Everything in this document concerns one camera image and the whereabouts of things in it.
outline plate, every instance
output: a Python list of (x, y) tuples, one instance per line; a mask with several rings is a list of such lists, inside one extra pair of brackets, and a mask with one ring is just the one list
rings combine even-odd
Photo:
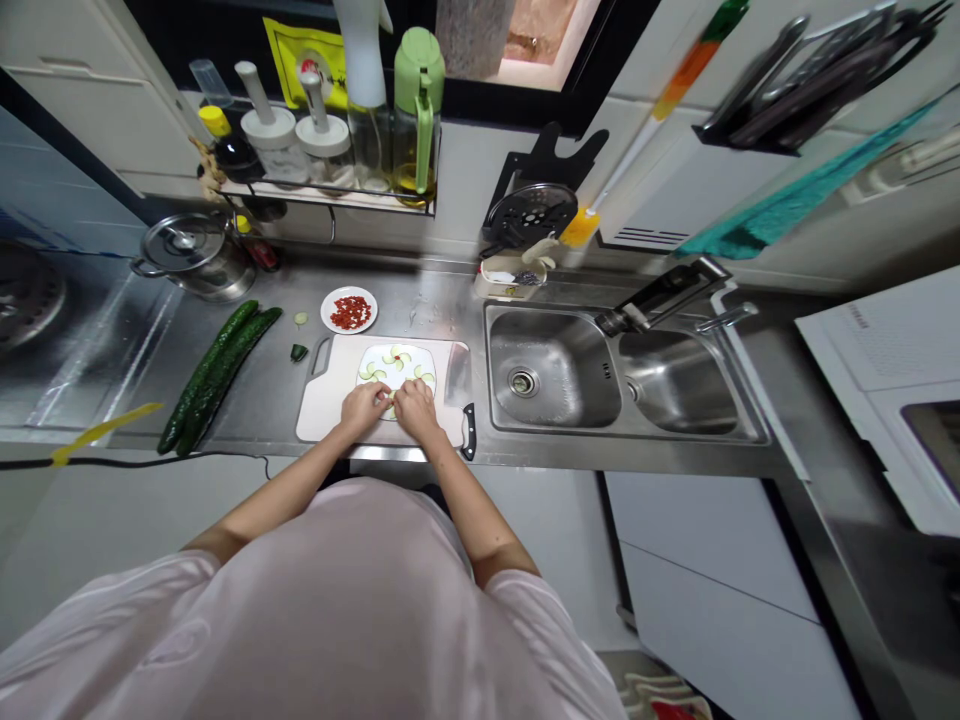
[[(330, 316), (337, 311), (337, 306), (334, 303), (341, 298), (353, 297), (354, 295), (359, 295), (367, 301), (367, 304), (370, 306), (370, 319), (367, 320), (366, 324), (352, 330), (338, 328), (330, 321)], [(358, 288), (354, 285), (338, 288), (323, 299), (323, 303), (320, 305), (320, 319), (323, 320), (324, 325), (335, 333), (340, 333), (341, 335), (356, 335), (358, 332), (363, 332), (373, 325), (373, 321), (377, 319), (377, 299), (363, 288)]]
[[(360, 367), (357, 368), (357, 385), (379, 380), (394, 392), (400, 389), (405, 380), (418, 377), (436, 396), (437, 367), (433, 362), (433, 354), (416, 345), (371, 345), (364, 351)], [(397, 419), (393, 407), (385, 410), (380, 417), (382, 420)]]

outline pot lid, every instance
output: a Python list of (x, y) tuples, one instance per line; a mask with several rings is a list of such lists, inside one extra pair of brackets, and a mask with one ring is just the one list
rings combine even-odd
[(140, 252), (158, 269), (179, 272), (212, 258), (220, 252), (223, 240), (223, 225), (209, 215), (173, 215), (147, 230)]

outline yellow tape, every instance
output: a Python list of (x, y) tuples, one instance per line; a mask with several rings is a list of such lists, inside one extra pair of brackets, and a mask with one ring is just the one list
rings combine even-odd
[(320, 75), (324, 105), (346, 112), (347, 57), (343, 38), (322, 30), (288, 27), (270, 18), (263, 18), (263, 26), (287, 106), (293, 110), (307, 107), (307, 94), (298, 74), (314, 70)]
[(113, 420), (108, 420), (105, 423), (100, 423), (99, 425), (90, 428), (80, 435), (80, 437), (74, 440), (70, 445), (53, 451), (53, 453), (50, 455), (50, 457), (53, 458), (53, 467), (65, 467), (67, 463), (70, 462), (70, 456), (80, 448), (85, 447), (92, 442), (96, 442), (112, 430), (116, 430), (118, 427), (122, 427), (127, 423), (132, 423), (134, 420), (139, 420), (144, 415), (149, 415), (152, 412), (156, 412), (162, 407), (163, 403), (147, 403), (146, 405), (141, 405), (136, 410), (131, 410), (130, 412), (124, 413), (119, 417), (115, 417)]

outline hand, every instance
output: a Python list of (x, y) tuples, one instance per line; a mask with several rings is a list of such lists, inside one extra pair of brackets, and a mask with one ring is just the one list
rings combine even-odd
[(392, 401), (387, 398), (389, 392), (390, 386), (386, 383), (357, 385), (343, 400), (338, 427), (351, 440), (356, 440), (373, 427), (383, 411), (390, 407)]
[(421, 445), (447, 435), (437, 423), (437, 411), (433, 405), (433, 390), (420, 379), (407, 380), (393, 398), (397, 422)]

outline green towel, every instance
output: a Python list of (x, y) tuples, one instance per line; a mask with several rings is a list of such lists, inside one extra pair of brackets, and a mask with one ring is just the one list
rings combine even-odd
[(893, 145), (939, 102), (939, 98), (894, 123), (857, 147), (805, 175), (783, 190), (729, 220), (714, 225), (674, 251), (683, 257), (709, 253), (730, 260), (748, 260), (790, 232), (814, 208)]

